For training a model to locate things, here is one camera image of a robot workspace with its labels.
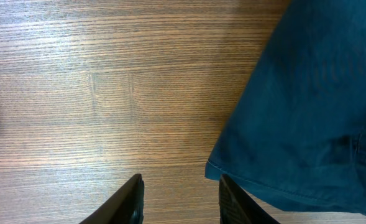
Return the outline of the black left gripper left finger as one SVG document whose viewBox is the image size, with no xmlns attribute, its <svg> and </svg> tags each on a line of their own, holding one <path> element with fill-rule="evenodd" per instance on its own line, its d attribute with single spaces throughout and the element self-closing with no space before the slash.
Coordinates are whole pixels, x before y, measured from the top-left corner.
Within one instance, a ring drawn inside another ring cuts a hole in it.
<svg viewBox="0 0 366 224">
<path fill-rule="evenodd" d="M 143 224 L 144 188 L 142 175 L 134 174 L 80 224 Z"/>
</svg>

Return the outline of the navy blue shorts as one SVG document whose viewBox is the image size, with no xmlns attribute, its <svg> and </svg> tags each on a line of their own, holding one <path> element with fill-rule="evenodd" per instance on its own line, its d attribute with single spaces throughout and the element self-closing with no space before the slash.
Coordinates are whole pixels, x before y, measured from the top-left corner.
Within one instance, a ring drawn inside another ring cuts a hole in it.
<svg viewBox="0 0 366 224">
<path fill-rule="evenodd" d="M 293 0 L 206 163 L 286 212 L 366 216 L 366 0 Z"/>
</svg>

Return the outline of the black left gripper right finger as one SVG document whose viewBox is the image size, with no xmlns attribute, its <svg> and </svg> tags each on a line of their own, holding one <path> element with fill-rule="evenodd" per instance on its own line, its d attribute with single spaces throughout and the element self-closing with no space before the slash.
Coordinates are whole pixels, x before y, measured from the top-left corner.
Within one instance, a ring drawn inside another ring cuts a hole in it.
<svg viewBox="0 0 366 224">
<path fill-rule="evenodd" d="M 220 224 L 280 224 L 227 174 L 219 180 Z"/>
</svg>

